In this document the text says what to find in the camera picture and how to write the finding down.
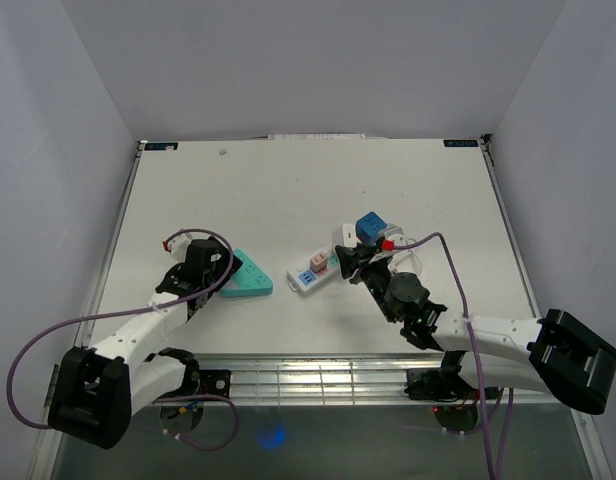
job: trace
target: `cable clip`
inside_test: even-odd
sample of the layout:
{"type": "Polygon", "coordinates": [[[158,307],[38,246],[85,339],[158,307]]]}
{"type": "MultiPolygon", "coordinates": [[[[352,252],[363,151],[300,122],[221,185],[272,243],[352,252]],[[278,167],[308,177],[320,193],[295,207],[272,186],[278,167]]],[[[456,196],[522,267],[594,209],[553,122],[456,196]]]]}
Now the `cable clip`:
{"type": "Polygon", "coordinates": [[[154,301],[150,302],[150,306],[152,307],[152,311],[155,313],[158,313],[159,315],[161,315],[163,318],[166,318],[166,313],[159,308],[159,304],[155,303],[154,301]]]}

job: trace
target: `white power strip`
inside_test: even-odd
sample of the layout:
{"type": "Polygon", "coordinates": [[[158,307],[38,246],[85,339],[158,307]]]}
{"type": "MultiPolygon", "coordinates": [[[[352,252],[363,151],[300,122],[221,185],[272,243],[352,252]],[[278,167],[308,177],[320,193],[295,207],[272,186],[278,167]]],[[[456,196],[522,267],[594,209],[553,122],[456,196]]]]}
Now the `white power strip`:
{"type": "Polygon", "coordinates": [[[337,255],[335,255],[335,252],[332,251],[332,246],[328,245],[317,250],[316,252],[313,252],[311,255],[308,255],[294,268],[289,269],[288,284],[294,292],[299,292],[302,295],[308,295],[328,283],[337,275],[341,278],[339,259],[337,258],[337,255]],[[310,269],[310,259],[320,253],[325,253],[328,255],[328,264],[325,268],[315,273],[310,269]]]}

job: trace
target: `metal frame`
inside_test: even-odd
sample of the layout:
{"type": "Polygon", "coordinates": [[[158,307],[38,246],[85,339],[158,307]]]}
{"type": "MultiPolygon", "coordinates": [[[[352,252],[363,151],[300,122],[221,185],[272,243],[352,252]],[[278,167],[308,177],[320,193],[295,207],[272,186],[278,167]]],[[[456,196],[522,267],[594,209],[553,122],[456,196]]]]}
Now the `metal frame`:
{"type": "MultiPolygon", "coordinates": [[[[134,165],[120,201],[115,227],[84,314],[96,312],[101,302],[139,160],[146,143],[146,141],[138,143],[134,165]]],[[[533,313],[537,315],[539,308],[503,204],[492,158],[483,141],[480,141],[480,146],[513,248],[528,304],[533,313]]],[[[93,326],[94,322],[87,322],[80,326],[75,339],[76,345],[83,346],[89,343],[93,326]]],[[[403,394],[405,371],[438,367],[442,354],[426,352],[412,355],[366,355],[363,357],[331,355],[319,358],[309,355],[263,357],[200,354],[198,358],[202,368],[228,368],[233,372],[231,398],[238,405],[405,405],[413,403],[403,394]]],[[[519,392],[516,401],[519,403],[556,402],[550,396],[533,392],[519,392]]],[[[572,415],[593,478],[595,480],[612,478],[592,417],[574,410],[572,410],[572,415]]],[[[41,431],[28,478],[36,480],[51,477],[61,438],[62,433],[55,430],[41,431]]]]}

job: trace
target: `power outlet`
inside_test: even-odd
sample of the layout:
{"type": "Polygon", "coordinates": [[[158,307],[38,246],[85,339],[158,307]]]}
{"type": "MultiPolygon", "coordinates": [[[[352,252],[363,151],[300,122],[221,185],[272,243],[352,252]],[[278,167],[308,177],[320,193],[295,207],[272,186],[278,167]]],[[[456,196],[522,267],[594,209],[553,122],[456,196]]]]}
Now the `power outlet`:
{"type": "Polygon", "coordinates": [[[226,298],[256,297],[272,293],[272,280],[243,250],[236,249],[235,257],[242,261],[241,268],[219,291],[226,298]]]}
{"type": "Polygon", "coordinates": [[[328,255],[320,252],[310,259],[310,269],[318,273],[328,266],[328,255]]]}
{"type": "Polygon", "coordinates": [[[374,245],[381,232],[388,225],[375,212],[369,212],[355,223],[355,233],[365,245],[374,245]]]}
{"type": "Polygon", "coordinates": [[[332,232],[332,248],[341,245],[346,248],[357,246],[357,232],[352,223],[344,223],[341,227],[332,232]]]}
{"type": "Polygon", "coordinates": [[[325,246],[311,255],[308,255],[304,260],[299,262],[288,272],[288,284],[290,288],[299,292],[302,295],[308,295],[318,288],[324,286],[334,278],[341,278],[339,272],[339,259],[335,255],[330,246],[325,246]],[[313,272],[311,269],[311,260],[315,257],[323,255],[325,258],[321,261],[321,269],[318,272],[313,272]]]}

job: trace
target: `glass panel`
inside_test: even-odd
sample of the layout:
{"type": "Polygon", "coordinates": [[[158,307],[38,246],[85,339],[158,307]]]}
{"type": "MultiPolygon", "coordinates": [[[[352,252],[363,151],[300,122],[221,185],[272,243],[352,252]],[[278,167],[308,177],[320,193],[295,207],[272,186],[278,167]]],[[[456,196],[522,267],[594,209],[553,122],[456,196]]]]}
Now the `glass panel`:
{"type": "MultiPolygon", "coordinates": [[[[56,480],[161,478],[484,479],[483,437],[406,430],[437,427],[430,407],[240,407],[241,430],[218,453],[200,452],[156,431],[159,409],[139,412],[122,441],[101,450],[63,436],[56,480]]],[[[505,415],[493,421],[496,445],[505,415]]],[[[192,437],[222,441],[228,408],[206,408],[192,437]]],[[[517,404],[503,478],[592,478],[568,408],[517,404]]]]}

